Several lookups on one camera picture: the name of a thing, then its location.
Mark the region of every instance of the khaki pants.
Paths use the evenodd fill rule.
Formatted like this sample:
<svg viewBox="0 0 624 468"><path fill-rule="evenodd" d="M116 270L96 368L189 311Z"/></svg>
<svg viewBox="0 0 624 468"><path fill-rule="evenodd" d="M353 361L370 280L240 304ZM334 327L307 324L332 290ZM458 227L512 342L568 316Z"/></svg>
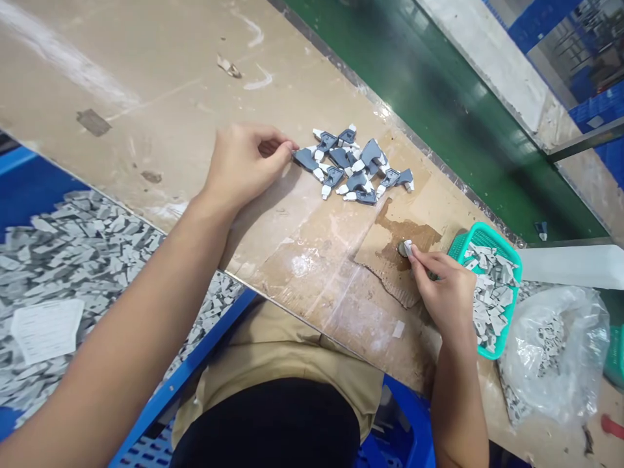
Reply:
<svg viewBox="0 0 624 468"><path fill-rule="evenodd" d="M267 301L240 324L224 352L202 373L195 399L178 410L173 446L213 406L246 388L288 377L334 386L353 408L361 440L368 436L384 373Z"/></svg>

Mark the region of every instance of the black shirt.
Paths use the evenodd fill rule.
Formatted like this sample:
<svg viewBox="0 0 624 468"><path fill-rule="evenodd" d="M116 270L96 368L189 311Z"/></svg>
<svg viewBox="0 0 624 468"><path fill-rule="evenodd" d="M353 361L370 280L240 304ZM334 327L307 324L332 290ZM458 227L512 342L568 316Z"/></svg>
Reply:
<svg viewBox="0 0 624 468"><path fill-rule="evenodd" d="M358 418L334 387L284 378L238 392L197 418L171 467L351 468L358 448Z"/></svg>

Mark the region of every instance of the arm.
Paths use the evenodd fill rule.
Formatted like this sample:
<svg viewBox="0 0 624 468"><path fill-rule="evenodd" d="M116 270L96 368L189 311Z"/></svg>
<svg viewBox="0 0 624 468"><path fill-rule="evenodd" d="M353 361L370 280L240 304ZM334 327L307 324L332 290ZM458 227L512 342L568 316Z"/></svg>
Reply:
<svg viewBox="0 0 624 468"><path fill-rule="evenodd" d="M1 466L106 466L186 339L234 217L281 175L296 148L265 125L217 133L205 187L93 329L49 401L0 445Z"/></svg>
<svg viewBox="0 0 624 468"><path fill-rule="evenodd" d="M409 260L424 304L442 335L431 425L441 467L487 467L488 428L476 368L473 292L476 276L449 256L422 253L412 245ZM437 274L432 281L427 270Z"/></svg>

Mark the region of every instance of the person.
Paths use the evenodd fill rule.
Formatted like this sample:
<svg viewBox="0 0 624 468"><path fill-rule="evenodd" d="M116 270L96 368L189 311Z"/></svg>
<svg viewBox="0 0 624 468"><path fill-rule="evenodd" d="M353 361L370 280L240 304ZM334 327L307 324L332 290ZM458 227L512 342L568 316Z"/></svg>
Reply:
<svg viewBox="0 0 624 468"><path fill-rule="evenodd" d="M110 462L190 331L237 213L281 176L298 148L269 125L217 131L205 186L88 336L50 399L0 445L0 466ZM437 464L485 467L472 325L476 277L440 252L413 246L409 261L442 336L431 405ZM290 314L261 304L182 405L172 466L353 466L382 378Z"/></svg>

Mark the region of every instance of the hand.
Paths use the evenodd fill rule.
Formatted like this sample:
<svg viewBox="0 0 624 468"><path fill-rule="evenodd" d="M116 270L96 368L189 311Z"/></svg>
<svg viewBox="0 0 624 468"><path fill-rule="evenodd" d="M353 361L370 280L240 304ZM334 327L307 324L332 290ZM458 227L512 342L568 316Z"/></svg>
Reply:
<svg viewBox="0 0 624 468"><path fill-rule="evenodd" d="M201 195L222 200L237 212L275 182L298 149L271 125L234 123L218 129Z"/></svg>
<svg viewBox="0 0 624 468"><path fill-rule="evenodd" d="M476 349L473 294L476 274L442 252L423 253L412 244L409 261L418 290L442 340L451 345L468 343ZM432 281L427 270L439 276Z"/></svg>

